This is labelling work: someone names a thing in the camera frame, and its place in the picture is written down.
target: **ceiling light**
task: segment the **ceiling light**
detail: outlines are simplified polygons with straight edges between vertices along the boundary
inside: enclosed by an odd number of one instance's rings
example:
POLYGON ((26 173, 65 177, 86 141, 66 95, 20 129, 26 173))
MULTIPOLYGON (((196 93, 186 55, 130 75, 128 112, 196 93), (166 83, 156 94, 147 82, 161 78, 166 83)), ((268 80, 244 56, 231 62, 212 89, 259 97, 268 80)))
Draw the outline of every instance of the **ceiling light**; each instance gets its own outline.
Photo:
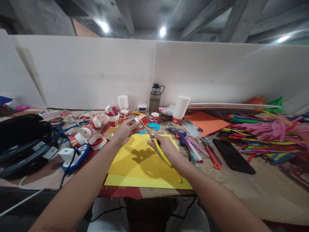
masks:
POLYGON ((165 27, 162 27, 161 30, 160 30, 160 36, 161 37, 165 36, 165 33, 166 33, 166 29, 165 29, 165 27))
POLYGON ((290 37, 289 35, 281 37, 280 39, 278 39, 278 43, 281 43, 281 42, 287 40, 289 37, 290 37))
POLYGON ((109 28, 108 28, 108 25, 106 23, 101 22, 101 27, 102 27, 104 32, 108 32, 109 28))

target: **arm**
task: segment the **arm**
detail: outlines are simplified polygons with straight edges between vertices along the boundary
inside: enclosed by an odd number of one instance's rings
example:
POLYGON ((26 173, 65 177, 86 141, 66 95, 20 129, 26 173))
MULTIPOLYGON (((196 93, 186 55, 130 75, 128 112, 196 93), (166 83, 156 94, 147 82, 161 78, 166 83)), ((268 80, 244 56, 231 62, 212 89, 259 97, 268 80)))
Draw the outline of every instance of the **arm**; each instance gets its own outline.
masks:
POLYGON ((75 231, 98 196, 118 150, 142 132, 134 118, 120 125, 113 139, 56 194, 29 231, 75 231))
MULTIPOLYGON (((178 173, 186 178, 222 231, 271 231, 233 193, 182 156, 169 138, 155 135, 178 173)), ((148 144, 155 149, 153 142, 148 144)))

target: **yellow scissors handle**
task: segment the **yellow scissors handle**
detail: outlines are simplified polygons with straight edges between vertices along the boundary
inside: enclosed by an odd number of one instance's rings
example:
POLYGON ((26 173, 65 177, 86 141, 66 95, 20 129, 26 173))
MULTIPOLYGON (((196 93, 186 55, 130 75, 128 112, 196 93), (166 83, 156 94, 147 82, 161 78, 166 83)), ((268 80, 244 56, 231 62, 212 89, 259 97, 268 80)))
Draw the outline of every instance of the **yellow scissors handle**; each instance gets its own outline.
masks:
POLYGON ((156 146, 158 152, 160 153, 162 159, 165 161, 165 163, 167 163, 167 165, 168 165, 170 168, 172 168, 173 166, 172 166, 171 162, 166 158, 165 154, 164 154, 163 151, 161 150, 161 148, 160 148, 160 146, 159 146, 159 144, 158 144, 158 142, 157 142, 157 140, 156 140, 155 138, 154 138, 154 144, 155 144, 155 146, 156 146))

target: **water bottle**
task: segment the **water bottle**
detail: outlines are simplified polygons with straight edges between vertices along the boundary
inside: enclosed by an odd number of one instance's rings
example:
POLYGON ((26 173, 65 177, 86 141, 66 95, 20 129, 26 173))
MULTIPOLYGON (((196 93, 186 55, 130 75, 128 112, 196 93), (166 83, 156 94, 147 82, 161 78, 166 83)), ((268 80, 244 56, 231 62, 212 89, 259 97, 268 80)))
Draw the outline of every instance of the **water bottle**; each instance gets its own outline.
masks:
POLYGON ((161 94, 164 92, 164 90, 165 90, 164 85, 159 86, 159 83, 154 83, 153 87, 151 88, 151 92, 150 92, 149 114, 153 112, 159 113, 161 94))

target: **scissor blade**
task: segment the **scissor blade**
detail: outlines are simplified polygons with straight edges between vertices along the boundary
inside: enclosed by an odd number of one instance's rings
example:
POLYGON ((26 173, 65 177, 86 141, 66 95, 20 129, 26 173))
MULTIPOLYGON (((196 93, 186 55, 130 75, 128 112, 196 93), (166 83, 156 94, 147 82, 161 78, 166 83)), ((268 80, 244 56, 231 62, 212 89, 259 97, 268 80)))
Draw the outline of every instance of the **scissor blade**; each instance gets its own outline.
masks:
POLYGON ((142 121, 140 121, 141 122, 141 124, 143 125, 143 127, 145 128, 145 130, 148 132, 148 134, 150 135, 150 138, 154 138, 153 136, 152 136, 152 134, 150 134, 150 132, 149 132, 149 130, 147 130, 147 128, 146 128, 146 126, 142 123, 142 121))

